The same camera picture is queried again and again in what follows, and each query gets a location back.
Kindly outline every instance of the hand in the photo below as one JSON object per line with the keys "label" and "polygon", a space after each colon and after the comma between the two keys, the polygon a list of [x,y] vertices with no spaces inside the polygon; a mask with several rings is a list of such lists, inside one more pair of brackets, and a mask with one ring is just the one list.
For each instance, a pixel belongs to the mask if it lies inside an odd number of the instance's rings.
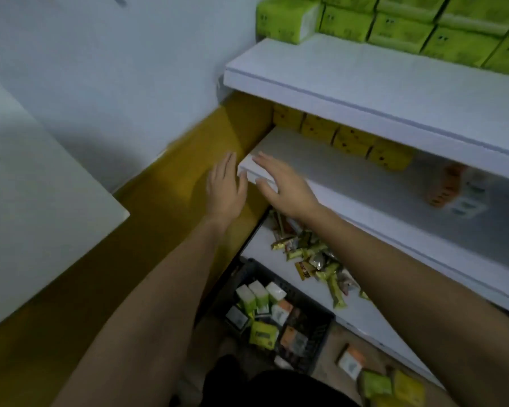
{"label": "hand", "polygon": [[247,199],[247,173],[239,176],[236,186],[236,153],[227,153],[207,175],[207,217],[215,220],[223,232],[239,216]]}
{"label": "hand", "polygon": [[290,165],[262,152],[253,157],[253,160],[275,180],[279,193],[273,191],[264,178],[257,178],[256,185],[270,204],[281,213],[305,223],[309,214],[320,207],[305,180]]}

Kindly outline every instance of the left hand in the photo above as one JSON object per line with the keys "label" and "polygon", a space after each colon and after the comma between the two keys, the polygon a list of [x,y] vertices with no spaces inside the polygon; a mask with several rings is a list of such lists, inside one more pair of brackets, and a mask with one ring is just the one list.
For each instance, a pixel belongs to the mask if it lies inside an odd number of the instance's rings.
{"label": "left hand", "polygon": [[247,173],[239,176],[236,186],[236,153],[227,153],[207,175],[207,217],[216,220],[225,231],[239,217],[247,199]]}

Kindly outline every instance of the right arm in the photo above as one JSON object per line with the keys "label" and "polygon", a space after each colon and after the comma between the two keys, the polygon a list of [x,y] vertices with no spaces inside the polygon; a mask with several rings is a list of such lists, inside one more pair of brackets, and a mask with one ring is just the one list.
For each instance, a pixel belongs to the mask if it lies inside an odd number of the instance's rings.
{"label": "right arm", "polygon": [[409,347],[464,406],[509,406],[509,318],[489,302],[322,206],[288,165],[254,158],[257,186],[323,239]]}

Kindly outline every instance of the left arm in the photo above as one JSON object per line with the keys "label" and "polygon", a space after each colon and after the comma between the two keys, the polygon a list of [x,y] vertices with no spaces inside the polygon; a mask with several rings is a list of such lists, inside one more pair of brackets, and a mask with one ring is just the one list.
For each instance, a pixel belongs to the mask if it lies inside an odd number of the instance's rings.
{"label": "left arm", "polygon": [[167,405],[217,246],[247,197],[236,154],[207,180],[207,215],[106,322],[52,407]]}

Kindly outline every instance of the yellow wall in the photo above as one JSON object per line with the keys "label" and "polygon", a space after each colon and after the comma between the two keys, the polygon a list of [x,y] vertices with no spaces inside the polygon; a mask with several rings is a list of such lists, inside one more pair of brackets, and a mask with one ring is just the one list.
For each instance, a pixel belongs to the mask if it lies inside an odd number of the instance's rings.
{"label": "yellow wall", "polygon": [[[113,310],[196,225],[204,175],[226,151],[242,159],[271,124],[271,103],[235,93],[116,196],[131,217],[0,324],[0,406],[46,406]],[[206,291],[268,206],[250,187]]]}

